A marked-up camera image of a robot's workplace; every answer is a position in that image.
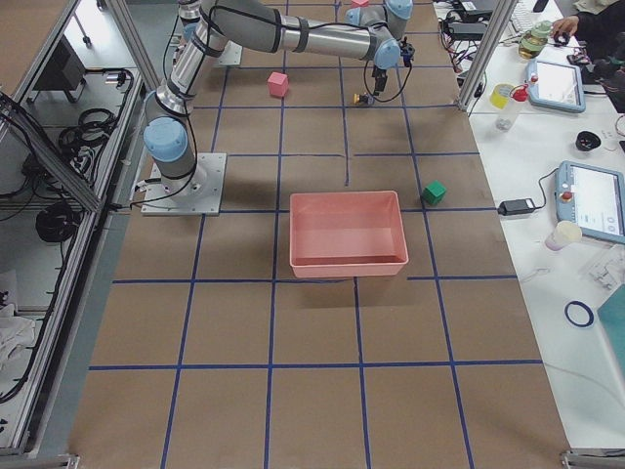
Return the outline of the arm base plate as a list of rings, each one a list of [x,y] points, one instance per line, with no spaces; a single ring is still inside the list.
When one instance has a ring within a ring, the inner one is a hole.
[[[146,216],[218,216],[223,198],[227,168],[225,153],[201,152],[191,181],[163,179],[156,163],[151,178],[158,182],[146,187],[146,202],[141,212]]]

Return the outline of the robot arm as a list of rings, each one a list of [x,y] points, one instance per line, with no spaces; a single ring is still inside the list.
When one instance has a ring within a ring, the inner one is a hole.
[[[283,15],[260,1],[181,2],[179,11],[190,14],[192,31],[170,76],[146,98],[144,143],[165,197],[185,197],[205,180],[188,117],[201,78],[229,43],[268,54],[351,58],[386,70],[399,61],[412,10],[409,1],[385,1],[352,8],[344,21],[323,22]]]
[[[371,26],[384,23],[390,28],[405,28],[413,13],[413,3],[406,0],[389,0],[381,4],[350,8],[345,13],[349,24]]]

